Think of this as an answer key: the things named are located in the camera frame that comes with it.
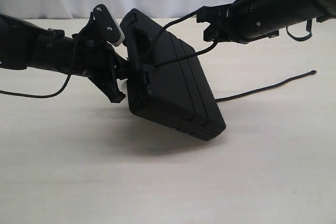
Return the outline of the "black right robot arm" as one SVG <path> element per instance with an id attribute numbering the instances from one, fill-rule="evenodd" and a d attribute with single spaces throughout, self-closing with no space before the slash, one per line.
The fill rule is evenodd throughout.
<path id="1" fill-rule="evenodd" d="M 206 42 L 247 44 L 279 35 L 279 30 L 316 19 L 335 18 L 335 0 L 235 0 L 219 6 L 203 6 L 197 23 L 209 23 Z"/>

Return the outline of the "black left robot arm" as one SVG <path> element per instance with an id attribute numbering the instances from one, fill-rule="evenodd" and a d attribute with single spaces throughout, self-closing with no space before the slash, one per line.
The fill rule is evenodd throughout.
<path id="1" fill-rule="evenodd" d="M 127 76 L 129 63 L 114 49 L 124 41 L 118 22 L 108 11 L 92 11 L 87 24 L 71 37 L 61 29 L 43 29 L 30 22 L 1 15 L 1 68 L 35 68 L 65 74 L 61 88 L 47 95 L 1 91 L 1 94 L 33 99 L 60 95 L 72 76 L 89 79 L 111 103 L 125 94 L 117 80 Z"/>

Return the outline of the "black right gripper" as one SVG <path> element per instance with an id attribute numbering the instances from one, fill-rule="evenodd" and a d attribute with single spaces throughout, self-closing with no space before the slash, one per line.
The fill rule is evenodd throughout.
<path id="1" fill-rule="evenodd" d="M 247 38 L 238 32 L 234 24 L 235 11 L 257 0 L 235 0 L 233 3 L 218 6 L 203 6 L 196 12 L 197 23 L 209 23 L 203 31 L 205 42 L 249 43 L 262 39 L 262 35 Z"/>

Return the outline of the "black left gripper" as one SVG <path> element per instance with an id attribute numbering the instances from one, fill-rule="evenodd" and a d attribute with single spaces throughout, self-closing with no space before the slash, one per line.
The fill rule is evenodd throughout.
<path id="1" fill-rule="evenodd" d="M 73 34 L 76 55 L 72 57 L 71 74 L 88 78 L 111 103 L 120 103 L 126 95 L 118 87 L 118 79 L 128 75 L 126 60 L 105 39 Z"/>

